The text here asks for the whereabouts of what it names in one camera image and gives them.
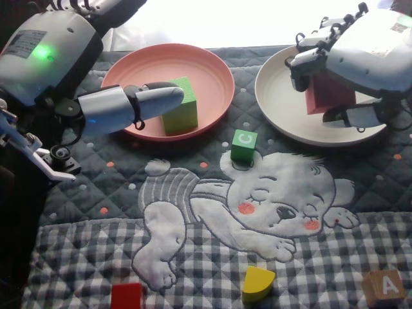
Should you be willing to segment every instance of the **bear nose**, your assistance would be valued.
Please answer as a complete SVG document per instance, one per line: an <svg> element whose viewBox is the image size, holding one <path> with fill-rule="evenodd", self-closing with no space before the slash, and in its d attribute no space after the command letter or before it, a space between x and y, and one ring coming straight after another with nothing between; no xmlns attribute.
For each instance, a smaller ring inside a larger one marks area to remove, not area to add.
<svg viewBox="0 0 412 309"><path fill-rule="evenodd" d="M276 209L277 215L281 220L286 220L286 219L293 219L296 217L296 214L291 211L289 208L286 208L284 206L280 206Z"/></svg>

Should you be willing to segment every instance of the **red block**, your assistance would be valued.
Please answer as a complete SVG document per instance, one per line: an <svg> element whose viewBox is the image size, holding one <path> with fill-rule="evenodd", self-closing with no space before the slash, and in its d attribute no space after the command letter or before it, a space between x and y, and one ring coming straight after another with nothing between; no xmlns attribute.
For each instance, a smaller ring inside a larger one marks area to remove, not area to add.
<svg viewBox="0 0 412 309"><path fill-rule="evenodd" d="M140 283L113 285L111 309L144 309L144 290Z"/></svg>
<svg viewBox="0 0 412 309"><path fill-rule="evenodd" d="M354 90L331 78L327 71L310 79L305 95L308 115L324 113L337 106L356 104Z"/></svg>

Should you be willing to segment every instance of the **gray quilted blanket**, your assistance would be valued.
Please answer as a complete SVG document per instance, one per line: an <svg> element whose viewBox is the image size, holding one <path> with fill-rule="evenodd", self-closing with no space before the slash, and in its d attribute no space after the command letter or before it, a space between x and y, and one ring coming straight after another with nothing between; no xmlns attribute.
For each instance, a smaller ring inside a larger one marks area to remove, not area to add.
<svg viewBox="0 0 412 309"><path fill-rule="evenodd" d="M212 50L236 94L197 138L118 133L73 146L82 173L49 193L23 308L109 308L111 286L128 282L147 287L146 308L243 308L248 265L276 273L256 308L365 308L362 278L384 269L399 271L400 307L412 307L412 131L343 150L283 136L254 96L281 48ZM125 54L104 53L79 93ZM258 134L248 169L230 161L235 129Z"/></svg>

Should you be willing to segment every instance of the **orange cheek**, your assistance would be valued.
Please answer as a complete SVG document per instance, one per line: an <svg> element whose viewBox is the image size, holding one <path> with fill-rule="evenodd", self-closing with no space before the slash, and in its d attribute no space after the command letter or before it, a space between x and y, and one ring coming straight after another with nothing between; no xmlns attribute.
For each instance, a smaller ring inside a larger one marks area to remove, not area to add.
<svg viewBox="0 0 412 309"><path fill-rule="evenodd" d="M319 221L316 221L316 220L309 221L304 224L304 227L306 230L317 230L320 226L321 224L319 223Z"/></svg>
<svg viewBox="0 0 412 309"><path fill-rule="evenodd" d="M242 203L238 206L241 214L253 214L255 212L255 206L251 203Z"/></svg>

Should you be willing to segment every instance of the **wooden block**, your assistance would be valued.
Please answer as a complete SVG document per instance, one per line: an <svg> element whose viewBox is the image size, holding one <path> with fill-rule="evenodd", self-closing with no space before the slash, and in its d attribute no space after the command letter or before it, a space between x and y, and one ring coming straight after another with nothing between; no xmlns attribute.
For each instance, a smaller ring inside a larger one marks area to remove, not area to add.
<svg viewBox="0 0 412 309"><path fill-rule="evenodd" d="M395 306L406 297L398 270L377 270L368 273L363 279L362 289L370 308Z"/></svg>
<svg viewBox="0 0 412 309"><path fill-rule="evenodd" d="M232 141L230 158L249 164L253 159L258 134L243 130L236 130Z"/></svg>
<svg viewBox="0 0 412 309"><path fill-rule="evenodd" d="M111 309L143 309L144 289L140 283L113 285L111 288Z"/></svg>
<svg viewBox="0 0 412 309"><path fill-rule="evenodd" d="M305 95L308 115L324 113L337 106L356 104L354 90L331 78L326 71L310 79Z"/></svg>
<svg viewBox="0 0 412 309"><path fill-rule="evenodd" d="M269 270L249 266L243 285L242 300L245 303L252 303L265 298L272 288L275 276L276 274Z"/></svg>
<svg viewBox="0 0 412 309"><path fill-rule="evenodd" d="M191 83L187 77L170 80L185 93L180 106L162 115L163 127L167 135L184 132L198 126L198 107Z"/></svg>

